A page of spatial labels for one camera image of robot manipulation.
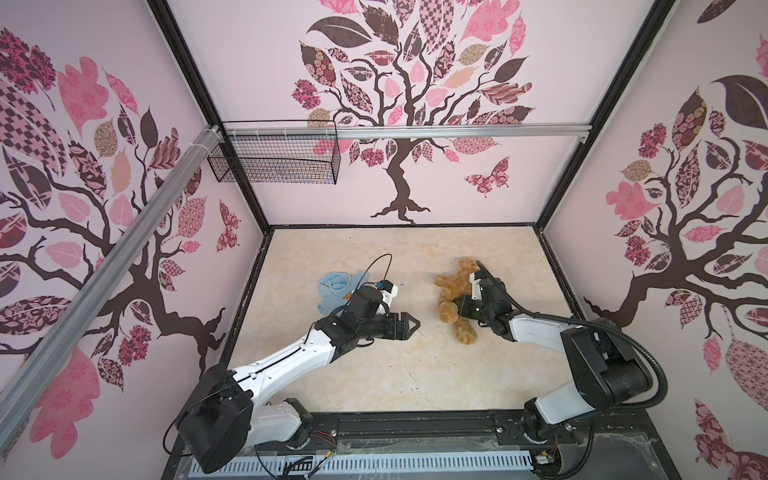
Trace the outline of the brown teddy bear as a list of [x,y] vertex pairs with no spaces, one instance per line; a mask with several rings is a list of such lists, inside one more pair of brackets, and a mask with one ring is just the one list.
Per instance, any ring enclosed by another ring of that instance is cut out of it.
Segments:
[[440,288],[438,297],[439,318],[443,323],[453,327],[455,338],[463,345],[474,344],[477,340],[477,332],[469,320],[459,313],[456,300],[465,295],[471,295],[470,275],[478,270],[479,267],[474,259],[461,258],[458,260],[454,275],[437,275],[433,281]]

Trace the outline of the light blue bear shirt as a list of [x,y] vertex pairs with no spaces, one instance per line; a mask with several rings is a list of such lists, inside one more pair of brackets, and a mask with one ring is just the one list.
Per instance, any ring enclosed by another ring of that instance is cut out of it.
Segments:
[[368,279],[368,274],[358,272],[354,275],[346,272],[331,272],[318,283],[318,293],[321,301],[317,306],[318,311],[328,315],[335,308],[344,305],[354,290]]

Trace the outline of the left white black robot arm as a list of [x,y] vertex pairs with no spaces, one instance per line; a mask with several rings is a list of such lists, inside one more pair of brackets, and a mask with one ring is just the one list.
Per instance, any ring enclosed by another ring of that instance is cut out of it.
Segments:
[[172,423],[202,472],[212,474],[243,449],[260,444],[304,446],[312,415],[294,398],[277,404],[270,399],[358,349],[363,340],[409,340],[421,323],[407,312],[392,311],[397,293],[389,281],[363,285],[287,347],[248,365],[216,364],[205,371]]

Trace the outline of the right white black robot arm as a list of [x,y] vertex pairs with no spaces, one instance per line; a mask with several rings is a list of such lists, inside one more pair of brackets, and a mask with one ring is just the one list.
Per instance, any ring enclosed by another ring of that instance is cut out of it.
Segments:
[[475,281],[454,300],[460,317],[497,336],[565,355],[571,379],[526,402],[520,420],[528,439],[541,443],[554,428],[591,414],[658,405],[669,390],[655,357],[612,321],[585,321],[522,308],[494,279]]

